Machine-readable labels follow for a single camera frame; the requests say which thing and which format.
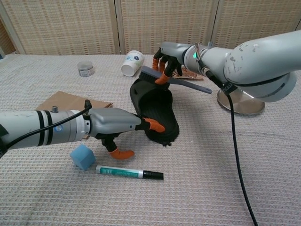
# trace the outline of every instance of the paper cup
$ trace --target paper cup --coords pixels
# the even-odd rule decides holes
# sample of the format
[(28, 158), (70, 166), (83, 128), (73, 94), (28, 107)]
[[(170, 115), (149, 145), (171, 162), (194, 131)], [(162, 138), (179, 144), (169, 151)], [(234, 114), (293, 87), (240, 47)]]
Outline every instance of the paper cup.
[(141, 52), (137, 50), (129, 51), (123, 62), (121, 71), (125, 76), (131, 77), (143, 65), (143, 62), (144, 55)]

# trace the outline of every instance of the black cable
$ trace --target black cable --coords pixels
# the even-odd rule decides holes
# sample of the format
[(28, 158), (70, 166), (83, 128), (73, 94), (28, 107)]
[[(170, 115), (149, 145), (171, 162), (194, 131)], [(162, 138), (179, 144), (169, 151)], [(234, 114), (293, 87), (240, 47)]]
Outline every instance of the black cable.
[(22, 136), (20, 136), (20, 137), (18, 137), (18, 138), (16, 138), (16, 139), (14, 139), (14, 140), (11, 141), (10, 143), (8, 143), (8, 144), (6, 145), (6, 147), (7, 147), (7, 149), (9, 149), (9, 148), (11, 148), (13, 145), (15, 145), (16, 143), (18, 143), (18, 142), (20, 142), (21, 140), (24, 140), (24, 139), (26, 139), (26, 138), (28, 138), (28, 137), (30, 137), (30, 136), (32, 136), (32, 135), (35, 135), (35, 134), (37, 134), (37, 133), (41, 133), (41, 132), (43, 132), (43, 131), (45, 131), (45, 130), (52, 129), (52, 128), (56, 127), (56, 126), (59, 126), (59, 125), (62, 125), (62, 124), (64, 124), (64, 123), (68, 122), (68, 121), (71, 121), (72, 119), (75, 119), (75, 118), (79, 117), (80, 115), (86, 113), (86, 112), (89, 111), (91, 108), (92, 108), (92, 105), (89, 104), (89, 105), (85, 106), (85, 109), (82, 110), (81, 112), (78, 112), (78, 113), (76, 113), (76, 114), (73, 115), (73, 116), (70, 116), (70, 117), (68, 117), (68, 118), (66, 118), (66, 119), (64, 119), (64, 120), (61, 120), (61, 121), (59, 121), (59, 122), (57, 122), (57, 123), (55, 123), (55, 124), (52, 124), (51, 126), (47, 126), (47, 127), (40, 128), (40, 129), (37, 129), (37, 130), (32, 131), (32, 132), (29, 132), (29, 133), (26, 133), (26, 134), (24, 134), (24, 135), (22, 135)]
[(240, 181), (240, 185), (241, 185), (241, 188), (243, 190), (244, 197), (245, 197), (245, 200), (246, 200), (246, 205), (248, 206), (248, 209), (249, 209), (251, 218), (253, 220), (253, 223), (254, 223), (255, 226), (258, 226), (256, 218), (253, 214), (248, 196), (246, 194), (246, 188), (245, 188), (245, 185), (244, 185), (243, 176), (241, 174), (241, 169), (240, 169), (240, 164), (239, 164), (239, 157), (238, 157), (238, 148), (237, 148), (237, 142), (236, 142), (233, 102), (232, 102), (232, 99), (231, 99), (230, 95), (227, 95), (227, 98), (229, 100), (230, 108), (231, 108), (232, 134), (233, 134), (234, 151), (235, 151), (236, 165), (237, 165), (237, 170), (238, 170), (239, 181)]

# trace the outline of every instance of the black marker cap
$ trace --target black marker cap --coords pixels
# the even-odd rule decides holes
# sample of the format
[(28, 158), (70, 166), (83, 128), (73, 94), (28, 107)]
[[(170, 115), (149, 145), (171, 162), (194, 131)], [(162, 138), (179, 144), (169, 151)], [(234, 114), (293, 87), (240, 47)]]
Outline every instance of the black marker cap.
[(144, 170), (143, 171), (143, 179), (164, 180), (164, 176), (163, 176), (163, 173)]

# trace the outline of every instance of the small jar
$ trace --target small jar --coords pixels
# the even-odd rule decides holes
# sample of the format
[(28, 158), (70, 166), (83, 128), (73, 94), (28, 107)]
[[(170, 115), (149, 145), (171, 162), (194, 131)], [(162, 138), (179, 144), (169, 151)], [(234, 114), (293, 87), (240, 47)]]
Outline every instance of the small jar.
[(88, 77), (94, 74), (95, 70), (91, 61), (81, 61), (77, 64), (79, 75), (82, 77)]

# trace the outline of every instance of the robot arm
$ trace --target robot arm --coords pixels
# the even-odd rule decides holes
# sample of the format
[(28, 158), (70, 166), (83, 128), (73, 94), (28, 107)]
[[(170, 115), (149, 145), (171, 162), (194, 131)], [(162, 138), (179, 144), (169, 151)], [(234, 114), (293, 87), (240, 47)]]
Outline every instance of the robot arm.
[(250, 40), (234, 49), (163, 42), (159, 51), (206, 76), (199, 56), (221, 83), (230, 83), (261, 101), (275, 102), (296, 84), (294, 71), (301, 69), (301, 31)]
[[(165, 129), (153, 119), (143, 118), (118, 108), (91, 109), (63, 124), (62, 120), (74, 117), (79, 111), (15, 111), (0, 113), (0, 158), (8, 149), (53, 145), (80, 141), (84, 136), (101, 139), (110, 155), (115, 159), (127, 159), (133, 151), (121, 152), (114, 138), (133, 130), (164, 132)], [(16, 139), (38, 129), (38, 132), (18, 142)]]

